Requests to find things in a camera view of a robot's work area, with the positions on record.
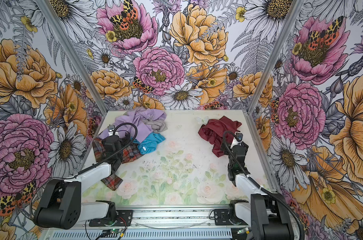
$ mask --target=pile of clothes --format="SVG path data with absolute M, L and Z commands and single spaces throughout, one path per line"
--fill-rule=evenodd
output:
M 137 127 L 136 139 L 128 147 L 123 149 L 123 164 L 135 161 L 144 154 L 156 150 L 157 145 L 165 140 L 165 137 L 160 134 L 167 129 L 164 121 L 165 118 L 166 113 L 164 111 L 159 109 L 145 109 L 143 107 L 127 111 L 124 115 L 115 118 L 115 122 L 113 123 L 114 127 L 125 122 L 130 122 Z M 104 151 L 101 141 L 108 137 L 110 132 L 109 128 L 105 129 L 92 142 L 96 162 L 101 161 L 101 154 Z M 133 137 L 135 135 L 135 129 L 130 125 L 121 126 L 116 132 L 123 141 L 125 141 L 125 137 Z M 102 182 L 111 190 L 116 190 L 122 181 L 115 174 L 111 174 L 107 178 L 102 179 Z

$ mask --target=lavender cloth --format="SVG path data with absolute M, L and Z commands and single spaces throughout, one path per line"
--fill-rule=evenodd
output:
M 158 109 L 145 109 L 145 108 L 135 108 L 131 111 L 127 111 L 124 113 L 123 116 L 115 118 L 115 122 L 113 123 L 115 126 L 118 126 L 121 123 L 124 122 L 130 122 L 135 124 L 137 127 L 137 136 L 136 140 L 138 142 L 143 142 L 146 137 L 153 131 L 151 125 L 146 125 L 142 121 L 149 120 L 149 121 L 155 121 L 155 120 L 164 120 L 166 118 L 166 114 L 162 110 Z M 131 126 L 121 126 L 119 130 L 126 130 L 130 132 L 131 136 L 135 134 L 135 129 Z M 108 129 L 105 129 L 101 134 L 100 137 L 106 138 L 108 137 Z

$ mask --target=black cable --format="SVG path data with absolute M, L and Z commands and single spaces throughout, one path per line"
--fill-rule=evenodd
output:
M 84 224 L 84 228 L 85 228 L 85 233 L 87 234 L 88 239 L 89 239 L 89 240 L 92 240 L 92 239 L 89 237 L 88 232 L 87 232 L 87 221 L 86 221 L 86 222 L 85 222 L 85 224 Z
M 227 151 L 229 152 L 229 154 L 231 155 L 231 157 L 234 159 L 234 161 L 237 163 L 237 165 L 239 165 L 240 169 L 242 170 L 242 172 L 244 173 L 244 175 L 247 176 L 246 170 L 244 169 L 244 167 L 239 163 L 239 161 L 237 160 L 237 158 L 233 155 L 230 147 L 228 146 L 228 143 L 226 141 L 226 134 L 230 133 L 238 142 L 240 142 L 240 139 L 237 138 L 237 136 L 231 132 L 231 131 L 225 131 L 223 133 L 223 143 L 224 146 L 226 147 Z M 261 187 L 255 180 L 253 180 L 251 177 L 248 177 L 248 179 L 257 187 L 259 188 L 263 193 L 267 194 L 268 196 L 270 196 L 271 198 L 275 199 L 276 201 L 278 201 L 281 205 L 283 205 L 289 212 L 290 214 L 294 217 L 296 223 L 298 224 L 299 227 L 299 240 L 304 240 L 304 236 L 305 236 L 305 232 L 304 232 L 304 226 L 303 224 L 300 222 L 300 219 L 296 216 L 295 212 L 286 204 L 286 202 L 284 200 L 281 200 L 277 197 L 275 197 L 270 191 L 268 191 L 267 189 Z

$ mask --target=pink peony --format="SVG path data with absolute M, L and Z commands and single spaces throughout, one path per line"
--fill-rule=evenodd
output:
M 135 58 L 136 77 L 143 84 L 154 88 L 155 95 L 163 95 L 165 90 L 184 81 L 184 68 L 180 58 L 166 50 L 154 47 L 146 49 L 141 57 Z
M 0 197 L 15 196 L 29 183 L 48 180 L 49 145 L 54 135 L 43 122 L 26 114 L 0 120 Z
M 277 136 L 283 135 L 298 149 L 310 147 L 323 131 L 326 114 L 321 108 L 319 90 L 309 83 L 290 83 L 279 99 Z
M 309 49 L 310 41 L 308 35 L 311 31 L 322 32 L 326 30 L 332 22 L 326 23 L 324 19 L 319 22 L 318 19 L 310 17 L 299 31 L 299 36 L 294 38 L 294 48 L 291 59 L 287 62 L 287 67 L 294 76 L 298 76 L 303 81 L 311 81 L 315 85 L 324 83 L 339 68 L 342 67 L 348 54 L 343 54 L 350 31 L 346 29 L 346 18 L 343 18 L 342 24 L 338 31 L 339 36 L 331 45 L 326 45 L 320 41 L 315 50 Z
M 101 26 L 99 32 L 106 35 L 107 41 L 112 43 L 112 53 L 120 56 L 121 54 L 131 54 L 135 51 L 143 51 L 149 46 L 156 44 L 158 35 L 158 24 L 155 17 L 150 17 L 143 4 L 138 4 L 132 0 L 133 7 L 137 9 L 137 20 L 134 20 L 127 30 L 121 30 L 118 26 L 114 27 L 110 18 L 121 15 L 123 4 L 120 6 L 112 5 L 98 8 L 96 17 Z

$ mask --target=gray cloth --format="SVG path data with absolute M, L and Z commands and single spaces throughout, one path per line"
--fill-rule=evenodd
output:
M 143 112 L 145 110 L 146 110 L 146 108 L 138 107 L 138 108 L 135 108 L 133 111 Z M 167 125 L 165 124 L 164 119 L 157 119 L 157 120 L 153 121 L 152 116 L 149 116 L 148 119 L 141 118 L 140 120 L 144 124 L 150 125 L 152 127 L 152 130 L 154 133 L 160 133 L 160 132 L 167 130 Z
M 143 119 L 141 121 L 143 121 L 144 124 L 146 124 L 146 125 L 151 125 L 154 133 L 160 133 L 160 132 L 167 130 L 167 125 L 165 124 L 164 120 L 162 120 L 162 119 L 158 119 L 155 121 L 149 121 L 149 120 Z

